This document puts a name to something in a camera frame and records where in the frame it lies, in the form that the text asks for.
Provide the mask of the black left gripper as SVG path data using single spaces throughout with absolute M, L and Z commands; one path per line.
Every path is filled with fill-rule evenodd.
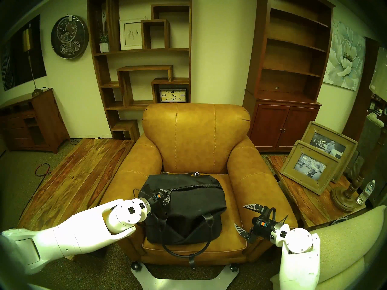
M 168 212 L 170 210 L 169 203 L 171 200 L 171 189 L 159 189 L 156 194 L 151 195 L 148 198 L 148 203 L 151 206 L 152 212 L 156 210 L 162 210 Z

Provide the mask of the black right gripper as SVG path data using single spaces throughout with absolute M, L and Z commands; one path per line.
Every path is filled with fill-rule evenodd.
M 238 234 L 249 243 L 253 243 L 257 237 L 269 240 L 275 226 L 275 208 L 269 208 L 259 204 L 248 204 L 243 206 L 243 208 L 259 213 L 260 215 L 252 219 L 253 226 L 249 232 L 234 223 Z

